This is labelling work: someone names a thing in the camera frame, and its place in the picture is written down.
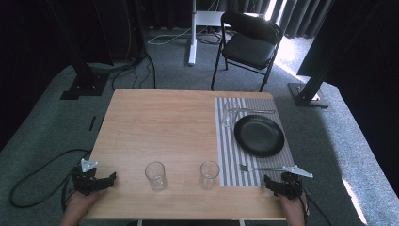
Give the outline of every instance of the human arm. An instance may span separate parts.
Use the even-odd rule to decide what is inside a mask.
[[[91,192],[88,196],[76,191],[74,192],[67,204],[64,216],[60,226],[76,226],[83,216],[88,212],[90,207],[100,199],[105,190]]]
[[[301,199],[306,204],[305,194],[302,194]],[[286,196],[279,194],[279,202],[281,203],[284,216],[287,218],[288,225],[305,226],[304,209],[299,198],[289,200]]]

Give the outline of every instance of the fork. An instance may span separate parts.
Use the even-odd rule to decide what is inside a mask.
[[[257,110],[257,109],[250,109],[250,108],[235,108],[235,109],[230,109],[229,111],[240,111],[240,112],[253,112],[253,113],[264,113],[264,114],[274,114],[276,113],[276,110]]]
[[[273,170],[273,171],[286,171],[284,168],[253,168],[251,166],[246,166],[243,164],[239,164],[241,171],[254,171],[254,170]]]

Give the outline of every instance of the striped placemat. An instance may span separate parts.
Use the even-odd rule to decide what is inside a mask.
[[[223,105],[228,101],[235,101],[241,107],[251,109],[270,109],[276,110],[274,114],[249,113],[264,115],[273,120],[282,131],[279,113],[272,99],[251,99],[251,98],[215,98],[215,118],[217,133],[217,152],[220,166],[220,185],[221,186],[264,186],[263,176],[266,173],[272,180],[281,181],[281,171],[258,171],[243,172],[238,164],[251,166],[253,168],[269,167],[282,168],[282,166],[294,166],[294,160],[285,139],[284,147],[276,155],[259,158],[245,152],[237,144],[234,138],[233,127],[226,128],[222,125]],[[237,120],[246,116],[247,112],[240,112]]]

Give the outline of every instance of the wooden table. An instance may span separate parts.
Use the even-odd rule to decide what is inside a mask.
[[[200,165],[217,162],[215,97],[272,99],[268,93],[118,89],[91,155],[96,177],[117,172],[114,187],[87,218],[284,219],[278,198],[263,187],[203,190]],[[144,169],[165,165],[168,187],[150,188]]]

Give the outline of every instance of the clear glass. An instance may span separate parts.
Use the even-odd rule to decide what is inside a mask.
[[[226,102],[223,105],[222,124],[225,127],[233,127],[240,109],[240,105],[234,101]]]
[[[206,161],[200,165],[199,184],[205,190],[216,186],[216,178],[219,175],[219,165],[214,161]]]
[[[160,162],[151,162],[146,167],[146,176],[149,179],[152,190],[161,191],[168,185],[165,166]]]

